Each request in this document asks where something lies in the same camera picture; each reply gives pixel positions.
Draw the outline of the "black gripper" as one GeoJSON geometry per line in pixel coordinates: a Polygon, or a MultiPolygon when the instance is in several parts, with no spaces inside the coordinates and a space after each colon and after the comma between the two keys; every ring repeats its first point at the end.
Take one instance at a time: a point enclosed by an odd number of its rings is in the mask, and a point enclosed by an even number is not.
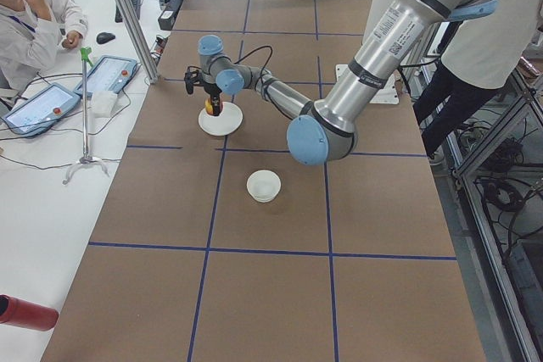
{"type": "Polygon", "coordinates": [[[210,95],[205,101],[205,107],[212,109],[214,116],[219,116],[222,111],[221,89],[215,83],[204,83],[204,90],[210,95]]]}

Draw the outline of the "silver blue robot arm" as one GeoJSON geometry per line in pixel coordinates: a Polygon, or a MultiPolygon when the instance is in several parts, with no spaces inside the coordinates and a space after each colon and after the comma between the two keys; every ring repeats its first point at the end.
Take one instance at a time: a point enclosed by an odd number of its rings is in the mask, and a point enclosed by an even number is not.
{"type": "Polygon", "coordinates": [[[324,99],[311,101],[265,68],[233,63],[215,35],[199,39],[199,68],[186,72],[186,88],[203,87],[213,115],[221,112],[222,93],[258,92],[291,120],[286,134],[291,155],[302,164],[324,164],[353,151],[357,117],[431,25],[484,17],[496,5],[497,0],[392,0],[324,99]]]}

